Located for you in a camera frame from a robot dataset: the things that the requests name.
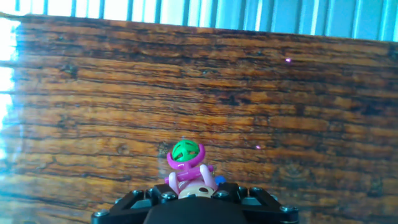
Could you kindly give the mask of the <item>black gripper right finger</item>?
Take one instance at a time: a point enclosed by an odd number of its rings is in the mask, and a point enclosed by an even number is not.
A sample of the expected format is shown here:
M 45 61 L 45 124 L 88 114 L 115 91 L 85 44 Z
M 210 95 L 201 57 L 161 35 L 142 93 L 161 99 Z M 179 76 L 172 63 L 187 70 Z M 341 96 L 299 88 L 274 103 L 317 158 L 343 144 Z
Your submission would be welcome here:
M 228 215 L 236 215 L 245 223 L 298 224 L 299 210 L 295 206 L 282 205 L 260 187 L 243 187 L 223 182 L 213 194 Z

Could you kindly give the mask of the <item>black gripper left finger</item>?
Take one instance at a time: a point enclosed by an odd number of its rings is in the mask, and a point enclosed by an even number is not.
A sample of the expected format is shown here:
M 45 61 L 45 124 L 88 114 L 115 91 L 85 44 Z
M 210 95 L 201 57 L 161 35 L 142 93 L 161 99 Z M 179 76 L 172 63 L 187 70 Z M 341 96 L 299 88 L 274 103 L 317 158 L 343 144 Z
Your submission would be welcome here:
M 111 208 L 94 212 L 91 224 L 143 224 L 152 208 L 176 199 L 178 195 L 167 184 L 133 190 L 117 199 Z

